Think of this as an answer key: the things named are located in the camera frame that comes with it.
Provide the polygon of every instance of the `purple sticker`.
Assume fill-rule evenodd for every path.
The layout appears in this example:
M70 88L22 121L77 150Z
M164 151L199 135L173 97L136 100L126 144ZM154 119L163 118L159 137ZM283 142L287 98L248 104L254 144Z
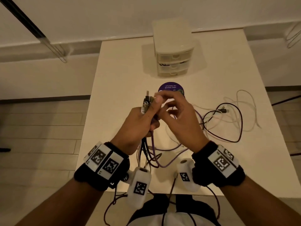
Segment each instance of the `purple sticker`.
M184 96L184 89L178 83L174 83L174 82L164 83L162 86L160 86L158 91L162 91L162 90L180 91L181 94Z

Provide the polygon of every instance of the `white table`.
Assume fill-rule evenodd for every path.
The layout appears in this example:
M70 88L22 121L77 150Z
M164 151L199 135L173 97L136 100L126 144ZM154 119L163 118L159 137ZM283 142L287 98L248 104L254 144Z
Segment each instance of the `white table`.
M229 149L239 159L246 174L275 196L300 198L301 187L295 169L243 30L193 35L198 43L188 73L168 79L157 76L152 37L102 43L77 168L94 144L114 137L131 108L141 106L146 90L153 94L161 84L177 82L184 88L190 103L215 108L225 102L224 97L235 99L236 91L244 89L255 99L258 122L262 128L255 127L251 132L244 132L239 143L216 143ZM250 96L244 93L239 100L252 102ZM240 108L244 127L248 129L254 122L254 112L246 105ZM221 122L214 132L231 139L238 137L233 124L226 122ZM167 136L164 122L155 130L154 137L158 148L168 149L176 145ZM166 164L174 156L175 152L164 153L160 161ZM167 168L152 169L150 190L169 193L176 164L187 157L191 157L190 151ZM130 156L130 162L130 169L134 170L137 166L135 155ZM127 184L120 182L117 190L126 192L127 188ZM222 195L219 188L213 185L211 188L217 195ZM180 179L173 193L190 194ZM211 195L205 187L194 194Z

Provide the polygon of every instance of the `person's right arm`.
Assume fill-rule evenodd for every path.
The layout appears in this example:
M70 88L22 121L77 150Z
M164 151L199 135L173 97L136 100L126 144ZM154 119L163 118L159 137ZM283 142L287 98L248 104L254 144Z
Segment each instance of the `person's right arm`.
M158 116L166 122L181 144L194 153L200 151L209 140L199 125L193 106L177 91L160 91L155 95L161 95L164 101L175 99L166 103ZM296 211L248 177L239 186L224 186L220 189L247 226L301 225L301 216Z

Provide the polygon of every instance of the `wooden floor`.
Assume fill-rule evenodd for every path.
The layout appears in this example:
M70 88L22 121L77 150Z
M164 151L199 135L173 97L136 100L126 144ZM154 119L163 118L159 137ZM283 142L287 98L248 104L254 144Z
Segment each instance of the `wooden floor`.
M277 102L301 92L271 92ZM74 174L80 148L88 100L0 105L0 225L12 226L43 200L63 186ZM301 100L274 107L288 150L301 152ZM292 157L301 179L301 157ZM214 209L211 196L197 196ZM105 192L87 225L105 225L103 213L113 199ZM224 197L221 225L243 225ZM283 199L301 213L300 199ZM125 198L118 200L107 214L112 225L126 225L133 214Z

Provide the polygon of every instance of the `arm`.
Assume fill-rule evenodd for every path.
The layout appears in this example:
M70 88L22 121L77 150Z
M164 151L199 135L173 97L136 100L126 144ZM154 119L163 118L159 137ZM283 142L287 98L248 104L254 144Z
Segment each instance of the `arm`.
M159 111L159 117L184 146L197 153L207 143L194 108L176 91L161 91L164 100L174 98ZM239 186L221 187L227 200L246 225L301 225L301 216L250 178Z
M221 191L235 212L249 225L301 225L301 216L249 177L239 186L224 186Z
M151 123L161 108L162 97L156 97L148 111L142 115L140 107L133 108L111 143L127 155L132 155L141 139L160 123ZM25 216L16 226L84 226L99 202L103 191L98 191L86 182L71 179L50 198Z

